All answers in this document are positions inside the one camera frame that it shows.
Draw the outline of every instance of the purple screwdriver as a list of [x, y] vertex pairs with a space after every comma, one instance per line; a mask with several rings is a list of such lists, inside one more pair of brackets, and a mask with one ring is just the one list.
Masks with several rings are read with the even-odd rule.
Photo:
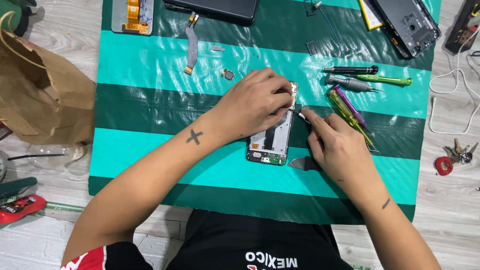
[[364, 118], [361, 116], [361, 114], [353, 107], [352, 103], [350, 102], [350, 100], [347, 98], [347, 96], [345, 96], [345, 93], [342, 91], [342, 89], [340, 88], [340, 85], [335, 85], [332, 87], [332, 89], [335, 90], [335, 92], [340, 96], [340, 98], [343, 100], [343, 102], [345, 103], [345, 105], [347, 106], [347, 108], [352, 112], [353, 114], [353, 117], [355, 117], [355, 119], [357, 119], [359, 121], [359, 125], [362, 126], [364, 129], [366, 129], [368, 131], [368, 133], [370, 133], [370, 135], [372, 134], [370, 132], [370, 130], [368, 130], [368, 127], [367, 127], [367, 123], [365, 123], [365, 120]]

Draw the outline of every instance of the work mat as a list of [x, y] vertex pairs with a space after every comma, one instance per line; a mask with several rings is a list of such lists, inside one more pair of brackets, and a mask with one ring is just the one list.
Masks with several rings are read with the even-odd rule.
[[[374, 133], [380, 151], [372, 153], [378, 172], [412, 220], [433, 47], [404, 60], [381, 29], [367, 30], [358, 0], [322, 2], [343, 57], [320, 12], [307, 17], [303, 1], [261, 0], [251, 27], [198, 19], [194, 29], [198, 62], [187, 75], [183, 70], [189, 14], [166, 10], [163, 1], [155, 0], [152, 36], [116, 34], [111, 31], [112, 0], [104, 0], [89, 193], [97, 194], [128, 166], [211, 109], [252, 69], [270, 66], [298, 82], [297, 109], [310, 108], [326, 117], [334, 110], [325, 96], [323, 68], [376, 64], [378, 75], [410, 77], [411, 86], [372, 83], [383, 93], [346, 91], [346, 95]], [[440, 2], [424, 1], [437, 22]], [[313, 56], [305, 46], [310, 41], [318, 49]], [[210, 50], [213, 45], [225, 51]], [[224, 69], [235, 74], [232, 81], [221, 77]], [[305, 123], [294, 118], [287, 162], [310, 155], [308, 135]], [[191, 169], [162, 203], [280, 221], [364, 223], [325, 174], [250, 162], [246, 148], [243, 139], [218, 149]], [[142, 184], [142, 179], [132, 181]]]

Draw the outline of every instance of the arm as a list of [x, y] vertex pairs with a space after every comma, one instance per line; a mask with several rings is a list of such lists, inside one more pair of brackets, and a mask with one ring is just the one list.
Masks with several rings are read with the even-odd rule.
[[440, 270], [427, 243], [388, 193], [363, 135], [336, 114], [324, 120], [311, 110], [302, 113], [312, 123], [308, 141], [315, 160], [364, 217], [382, 266]]
[[[287, 92], [276, 94], [281, 88]], [[284, 77], [270, 68], [247, 74], [215, 107], [115, 177], [90, 201], [73, 228], [62, 265], [99, 246], [131, 242], [135, 228], [189, 169], [224, 144], [278, 123], [291, 103], [291, 85]]]

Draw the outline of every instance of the cross tattoo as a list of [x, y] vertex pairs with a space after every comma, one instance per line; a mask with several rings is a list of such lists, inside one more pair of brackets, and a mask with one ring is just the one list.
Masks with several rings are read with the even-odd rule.
[[196, 143], [197, 145], [199, 145], [199, 144], [200, 144], [200, 141], [198, 140], [198, 137], [199, 137], [200, 135], [203, 135], [203, 134], [204, 134], [204, 133], [201, 132], [201, 131], [200, 131], [199, 133], [195, 133], [195, 131], [193, 131], [193, 129], [191, 129], [191, 130], [190, 130], [190, 135], [192, 135], [192, 136], [191, 136], [190, 138], [188, 138], [185, 143], [189, 143], [191, 140], [194, 140], [195, 143]]

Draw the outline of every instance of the gray flex cable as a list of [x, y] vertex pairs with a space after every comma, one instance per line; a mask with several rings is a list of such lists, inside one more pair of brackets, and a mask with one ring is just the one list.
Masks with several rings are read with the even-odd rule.
[[193, 31], [193, 27], [195, 26], [195, 22], [198, 19], [198, 15], [195, 15], [195, 12], [192, 12], [190, 18], [192, 20], [188, 20], [187, 27], [185, 28], [185, 33], [188, 37], [188, 59], [187, 59], [187, 67], [185, 68], [184, 72], [188, 75], [192, 74], [193, 67], [197, 63], [197, 50], [198, 50], [198, 38], [195, 32]]

